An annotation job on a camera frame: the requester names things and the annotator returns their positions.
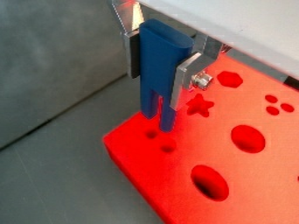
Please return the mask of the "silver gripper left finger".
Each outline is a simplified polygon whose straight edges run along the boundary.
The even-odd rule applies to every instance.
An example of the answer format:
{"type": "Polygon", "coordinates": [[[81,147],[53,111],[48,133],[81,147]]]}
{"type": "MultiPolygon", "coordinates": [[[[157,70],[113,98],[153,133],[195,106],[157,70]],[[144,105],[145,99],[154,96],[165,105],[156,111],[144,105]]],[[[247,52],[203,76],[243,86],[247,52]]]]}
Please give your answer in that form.
{"type": "Polygon", "coordinates": [[[109,5],[120,27],[126,74],[133,79],[140,75],[138,26],[144,22],[141,6],[136,0],[109,0],[109,5]]]}

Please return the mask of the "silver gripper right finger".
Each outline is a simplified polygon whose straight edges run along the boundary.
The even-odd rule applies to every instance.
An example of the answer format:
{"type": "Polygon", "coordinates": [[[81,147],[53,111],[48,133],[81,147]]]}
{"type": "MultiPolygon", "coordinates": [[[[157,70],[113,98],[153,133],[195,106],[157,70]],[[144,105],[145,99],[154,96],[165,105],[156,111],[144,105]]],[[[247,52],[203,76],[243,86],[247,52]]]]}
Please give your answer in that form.
{"type": "Polygon", "coordinates": [[[180,95],[192,88],[205,90],[212,82],[212,77],[205,73],[205,68],[216,61],[221,43],[211,36],[197,32],[193,38],[191,55],[175,68],[171,108],[179,110],[183,105],[180,95]]]}

